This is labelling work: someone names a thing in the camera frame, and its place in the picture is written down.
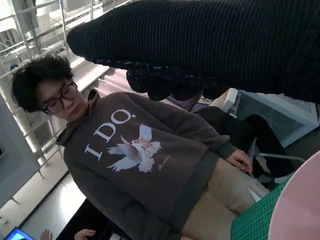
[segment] blue screen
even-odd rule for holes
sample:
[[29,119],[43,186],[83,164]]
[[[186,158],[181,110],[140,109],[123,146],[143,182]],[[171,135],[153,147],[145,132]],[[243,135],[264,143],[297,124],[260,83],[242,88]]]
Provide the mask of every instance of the blue screen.
[[23,231],[21,231],[19,228],[15,227],[8,236],[5,237],[4,240],[21,240],[21,239],[27,239],[27,240],[34,240],[32,237],[25,234]]

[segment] pink object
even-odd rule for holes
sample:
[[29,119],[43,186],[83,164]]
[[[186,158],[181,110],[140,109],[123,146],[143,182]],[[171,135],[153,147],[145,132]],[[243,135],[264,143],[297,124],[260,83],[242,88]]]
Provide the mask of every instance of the pink object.
[[320,239],[320,151],[291,177],[274,207],[268,240]]

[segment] white dove print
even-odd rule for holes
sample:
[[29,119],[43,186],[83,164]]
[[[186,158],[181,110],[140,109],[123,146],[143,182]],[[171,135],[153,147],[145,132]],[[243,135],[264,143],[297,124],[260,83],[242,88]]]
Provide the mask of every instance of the white dove print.
[[151,128],[143,124],[140,125],[139,138],[137,140],[132,140],[129,143],[121,136],[123,143],[109,147],[108,153],[112,155],[125,155],[125,157],[107,168],[112,168],[113,171],[119,172],[138,165],[140,172],[151,172],[152,166],[155,163],[152,156],[161,149],[160,142],[151,142],[151,139]]

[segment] beige pants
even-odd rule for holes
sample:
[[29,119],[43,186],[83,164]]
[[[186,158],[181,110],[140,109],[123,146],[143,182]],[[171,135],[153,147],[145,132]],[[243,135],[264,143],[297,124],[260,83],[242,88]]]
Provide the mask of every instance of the beige pants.
[[193,240],[230,240],[232,221],[255,203],[248,188],[260,197],[268,193],[257,180],[219,159],[182,235]]

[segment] black-framed glasses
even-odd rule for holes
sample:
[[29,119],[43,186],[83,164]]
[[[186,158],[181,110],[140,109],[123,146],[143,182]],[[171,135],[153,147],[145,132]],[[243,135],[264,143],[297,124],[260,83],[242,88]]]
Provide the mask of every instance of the black-framed glasses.
[[58,114],[65,107],[62,99],[72,100],[77,94],[78,89],[75,83],[71,82],[62,89],[60,97],[52,99],[52,101],[43,108],[42,111],[48,114]]

